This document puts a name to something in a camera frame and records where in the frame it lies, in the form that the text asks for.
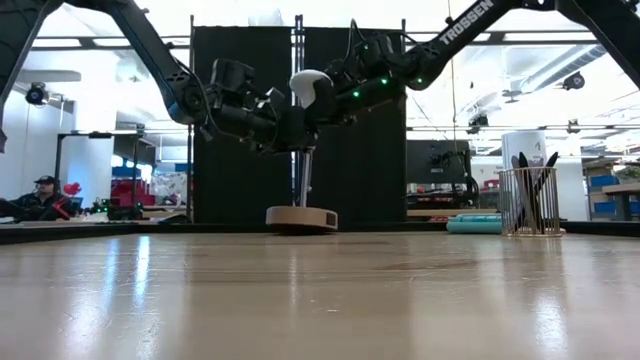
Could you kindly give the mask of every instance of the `stand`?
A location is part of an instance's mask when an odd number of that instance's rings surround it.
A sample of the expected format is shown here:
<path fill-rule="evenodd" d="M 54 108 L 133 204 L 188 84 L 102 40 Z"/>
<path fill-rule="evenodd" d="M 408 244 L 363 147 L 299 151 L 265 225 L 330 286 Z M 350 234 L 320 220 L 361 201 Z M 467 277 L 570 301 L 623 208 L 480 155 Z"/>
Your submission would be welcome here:
<path fill-rule="evenodd" d="M 311 191 L 311 165 L 314 148 L 302 152 L 302 189 L 299 206 L 274 206 L 267 209 L 267 225 L 281 233 L 318 234 L 338 230 L 338 214 L 307 207 Z"/>

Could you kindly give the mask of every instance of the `round wooden base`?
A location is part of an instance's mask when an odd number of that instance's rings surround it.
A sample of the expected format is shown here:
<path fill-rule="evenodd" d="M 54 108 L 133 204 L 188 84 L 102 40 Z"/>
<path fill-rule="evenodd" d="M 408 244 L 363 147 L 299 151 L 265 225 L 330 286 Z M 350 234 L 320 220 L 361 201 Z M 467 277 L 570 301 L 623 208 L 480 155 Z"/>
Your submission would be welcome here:
<path fill-rule="evenodd" d="M 267 225 L 285 235 L 324 234 L 338 230 L 338 214 L 318 208 L 274 206 L 267 209 Z"/>

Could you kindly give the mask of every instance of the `ceiling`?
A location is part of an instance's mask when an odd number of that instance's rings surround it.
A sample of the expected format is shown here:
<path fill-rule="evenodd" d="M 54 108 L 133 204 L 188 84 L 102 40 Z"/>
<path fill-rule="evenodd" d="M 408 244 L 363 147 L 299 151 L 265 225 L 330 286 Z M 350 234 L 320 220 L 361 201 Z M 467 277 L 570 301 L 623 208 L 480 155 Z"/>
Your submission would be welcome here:
<path fill-rule="evenodd" d="M 225 6 L 215 1 L 183 0 L 180 8 L 176 8 L 175 3 L 165 1 L 136 2 L 141 8 L 150 10 L 149 20 L 161 36 L 167 37 L 188 36 L 189 16 L 192 13 L 197 14 L 196 25 L 236 26 L 293 25 L 295 15 L 304 14 L 306 26 L 345 26 L 355 17 L 361 27 L 399 28 L 400 19 L 404 18 L 409 31 L 440 31 L 444 27 L 444 18 L 449 15 L 447 2 L 424 0 L 405 1 L 402 7 L 393 2 L 370 6 L 364 0 L 231 0 L 225 2 Z M 456 16 L 471 3 L 472 0 L 451 0 L 451 14 Z M 517 10 L 503 17 L 490 30 L 573 31 L 581 28 L 556 13 Z M 65 4 L 47 18 L 39 38 L 65 36 L 121 37 L 122 33 L 109 16 Z M 617 64 L 608 55 L 602 54 L 590 61 L 584 60 L 597 50 L 594 50 L 596 47 L 469 46 L 456 56 L 453 65 L 445 69 L 429 89 L 409 93 L 408 126 L 421 127 L 423 130 L 411 132 L 409 136 L 453 138 L 452 131 L 439 129 L 453 126 L 454 113 L 459 126 L 466 126 L 468 120 L 477 114 L 488 115 L 491 126 L 564 125 L 570 119 L 578 119 L 581 125 L 637 123 L 635 117 L 640 115 L 637 88 L 622 74 Z M 173 54 L 188 63 L 187 50 L 173 50 Z M 110 89 L 109 94 L 118 97 L 118 120 L 122 126 L 144 123 L 148 129 L 184 129 L 168 119 L 155 83 L 131 50 L 32 51 L 24 68 L 74 70 L 86 77 L 95 72 L 96 67 L 106 63 L 116 64 L 117 88 Z M 587 79 L 587 86 L 569 92 L 555 89 L 562 79 L 554 79 L 554 75 L 567 68 L 577 70 L 576 63 Z M 86 91 L 78 82 L 56 82 L 48 86 L 70 99 Z M 531 93 L 518 96 L 515 99 L 517 102 L 507 103 L 512 99 L 502 96 L 504 90 Z M 468 135 L 458 131 L 456 137 L 472 140 L 480 153 L 489 154 L 499 149 L 499 139 L 503 133 L 504 130 Z M 583 147 L 601 151 L 598 149 L 606 147 L 606 139 L 612 133 L 582 131 L 578 137 Z M 548 136 L 553 138 L 553 144 L 564 141 L 568 134 L 566 131 L 556 131 L 549 132 Z M 158 136 L 150 140 L 160 142 Z M 185 141 L 186 135 L 170 135 L 163 138 L 162 144 L 179 146 Z"/>

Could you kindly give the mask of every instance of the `white cylinder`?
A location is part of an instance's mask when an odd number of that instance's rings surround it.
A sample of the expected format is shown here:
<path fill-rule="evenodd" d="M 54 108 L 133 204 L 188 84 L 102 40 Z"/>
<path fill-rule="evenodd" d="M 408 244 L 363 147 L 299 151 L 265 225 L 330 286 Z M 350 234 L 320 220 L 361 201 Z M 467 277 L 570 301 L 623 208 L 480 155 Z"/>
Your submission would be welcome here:
<path fill-rule="evenodd" d="M 530 167 L 544 166 L 547 161 L 544 131 L 517 131 L 502 135 L 502 163 L 505 170 L 513 169 L 513 157 L 518 159 L 520 153 L 527 157 Z"/>

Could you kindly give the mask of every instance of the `security camera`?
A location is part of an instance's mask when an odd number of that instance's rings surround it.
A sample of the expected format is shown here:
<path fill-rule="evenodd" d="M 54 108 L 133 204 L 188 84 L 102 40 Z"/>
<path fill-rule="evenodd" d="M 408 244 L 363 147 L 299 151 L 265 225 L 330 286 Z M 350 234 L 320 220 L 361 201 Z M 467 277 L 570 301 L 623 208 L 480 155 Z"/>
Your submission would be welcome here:
<path fill-rule="evenodd" d="M 44 83 L 31 83 L 31 88 L 27 91 L 25 99 L 31 105 L 43 106 L 51 100 L 51 94 L 47 91 Z"/>
<path fill-rule="evenodd" d="M 564 81 L 562 82 L 562 88 L 567 91 L 579 90 L 584 87 L 584 84 L 585 84 L 584 76 L 582 76 L 580 72 L 577 72 L 573 75 L 570 75 L 566 79 L 564 79 Z"/>

